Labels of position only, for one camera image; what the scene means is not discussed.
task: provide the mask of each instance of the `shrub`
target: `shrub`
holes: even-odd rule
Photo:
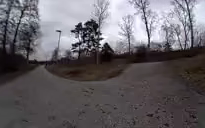
[[[15,72],[27,65],[27,61],[22,55],[0,54],[0,74]]]

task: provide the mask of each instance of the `brown grass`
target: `brown grass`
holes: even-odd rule
[[[120,75],[127,64],[124,62],[88,64],[82,66],[54,65],[47,67],[48,71],[60,77],[77,81],[102,81]]]
[[[198,92],[205,93],[205,54],[174,60],[171,65]]]

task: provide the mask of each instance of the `road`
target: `road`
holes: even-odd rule
[[[205,97],[164,63],[134,64],[102,82],[66,80],[39,67],[0,87],[0,128],[197,128],[202,123]]]

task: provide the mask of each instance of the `bush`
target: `bush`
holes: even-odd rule
[[[113,54],[110,52],[101,53],[101,61],[102,62],[111,62],[113,59]]]
[[[0,74],[15,72],[27,65],[27,61],[22,55],[0,54]]]

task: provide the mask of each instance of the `tree trunk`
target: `tree trunk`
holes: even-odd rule
[[[27,46],[27,61],[29,61],[29,56],[30,56],[30,44],[31,44],[31,40],[29,40],[28,46]]]
[[[147,20],[147,17],[146,17],[146,12],[145,12],[145,9],[143,8],[142,9],[142,11],[143,11],[143,17],[144,17],[144,23],[145,23],[145,25],[146,25],[146,33],[147,33],[147,38],[148,38],[148,45],[147,45],[147,47],[148,47],[148,49],[150,49],[150,31],[149,31],[149,26],[148,26],[148,20]]]
[[[80,54],[81,54],[81,51],[80,51],[80,45],[79,45],[78,60],[80,59]]]
[[[129,55],[131,55],[131,39],[130,39],[130,35],[128,35],[128,52],[129,52]]]
[[[11,54],[15,54],[16,38],[17,38],[17,35],[18,35],[18,31],[19,31],[19,27],[20,27],[23,15],[24,15],[24,11],[25,11],[25,9],[23,9],[21,11],[21,15],[19,17],[19,21],[18,21],[17,26],[16,26],[16,31],[15,31],[15,35],[14,35],[14,38],[13,38],[12,48],[11,48]]]
[[[185,0],[186,6],[187,6],[187,12],[188,12],[188,18],[190,22],[190,31],[191,31],[191,48],[194,47],[194,27],[193,27],[193,19],[191,16],[191,10],[189,8],[189,3],[187,0]]]
[[[7,31],[8,31],[8,25],[9,25],[9,19],[10,19],[10,14],[11,14],[11,10],[12,10],[12,4],[13,1],[11,3],[9,3],[9,7],[8,10],[6,12],[6,21],[5,21],[5,27],[4,27],[4,34],[3,34],[3,41],[2,41],[2,48],[3,48],[3,53],[6,54],[6,43],[7,43]]]

